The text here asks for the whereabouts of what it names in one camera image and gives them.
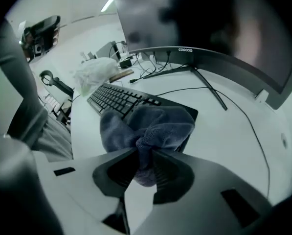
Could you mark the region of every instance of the towel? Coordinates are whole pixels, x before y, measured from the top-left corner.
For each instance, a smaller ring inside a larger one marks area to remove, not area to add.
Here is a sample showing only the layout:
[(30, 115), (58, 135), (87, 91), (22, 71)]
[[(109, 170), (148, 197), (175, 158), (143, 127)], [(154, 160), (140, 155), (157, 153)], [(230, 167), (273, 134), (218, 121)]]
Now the towel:
[(137, 147), (139, 169), (134, 179), (145, 187), (156, 184), (151, 150), (176, 151), (193, 132), (195, 122), (180, 106), (138, 106), (127, 123), (114, 110), (100, 120), (102, 144), (107, 152)]

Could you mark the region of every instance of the fluorescent light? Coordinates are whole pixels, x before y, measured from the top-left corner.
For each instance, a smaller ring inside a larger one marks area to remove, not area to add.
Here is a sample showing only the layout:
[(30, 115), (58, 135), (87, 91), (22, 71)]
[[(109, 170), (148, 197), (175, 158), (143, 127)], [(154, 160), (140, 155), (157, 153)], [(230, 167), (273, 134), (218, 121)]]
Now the fluorescent light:
[(114, 0), (108, 0), (107, 3), (105, 4), (105, 6), (103, 6), (101, 12), (105, 12), (113, 1)]

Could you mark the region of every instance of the plastic bag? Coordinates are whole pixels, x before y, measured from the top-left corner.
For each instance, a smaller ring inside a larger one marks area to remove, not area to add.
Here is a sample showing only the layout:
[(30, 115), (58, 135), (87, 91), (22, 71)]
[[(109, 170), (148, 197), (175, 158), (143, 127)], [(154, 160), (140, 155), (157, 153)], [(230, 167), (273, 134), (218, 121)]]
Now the plastic bag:
[(85, 96), (118, 74), (117, 62), (112, 58), (101, 57), (83, 63), (84, 68), (74, 75), (77, 91)]

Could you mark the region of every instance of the white desk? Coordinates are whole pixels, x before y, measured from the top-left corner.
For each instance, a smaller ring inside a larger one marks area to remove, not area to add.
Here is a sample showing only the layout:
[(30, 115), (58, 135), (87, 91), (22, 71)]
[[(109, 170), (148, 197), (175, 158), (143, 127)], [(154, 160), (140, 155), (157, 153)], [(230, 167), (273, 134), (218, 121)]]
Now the white desk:
[[(152, 66), (150, 62), (140, 63), (145, 69)], [(123, 86), (149, 94), (204, 86), (189, 71), (129, 84), (129, 80), (140, 76), (139, 69), (132, 69), (134, 74), (121, 79)], [(268, 105), (255, 104), (253, 95), (245, 88), (216, 74), (207, 71), (201, 73), (216, 90), (235, 101), (250, 118), (270, 165), (269, 201), (278, 203), (289, 194), (291, 177), (292, 153), (290, 148), (284, 148), (281, 140), (282, 133), (287, 137), (290, 135), (287, 124)], [(72, 105), (71, 135), (75, 159), (105, 153), (99, 133), (100, 116), (86, 102), (87, 97), (80, 96)], [(235, 105), (222, 96), (228, 107), (225, 111), (207, 89), (173, 92), (162, 97), (199, 111), (196, 128), (184, 150), (185, 154), (227, 167), (266, 196), (268, 173), (262, 152), (248, 120)]]

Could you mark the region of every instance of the black keyboard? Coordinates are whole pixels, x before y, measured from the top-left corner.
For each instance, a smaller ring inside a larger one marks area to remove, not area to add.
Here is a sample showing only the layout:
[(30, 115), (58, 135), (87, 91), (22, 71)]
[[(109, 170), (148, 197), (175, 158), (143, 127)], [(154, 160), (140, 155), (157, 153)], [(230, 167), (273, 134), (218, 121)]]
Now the black keyboard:
[(196, 120), (198, 115), (198, 111), (193, 108), (158, 96), (110, 84), (101, 85), (87, 101), (99, 114), (103, 114), (107, 109), (113, 109), (116, 110), (122, 119), (128, 118), (137, 105), (181, 106), (194, 120)]

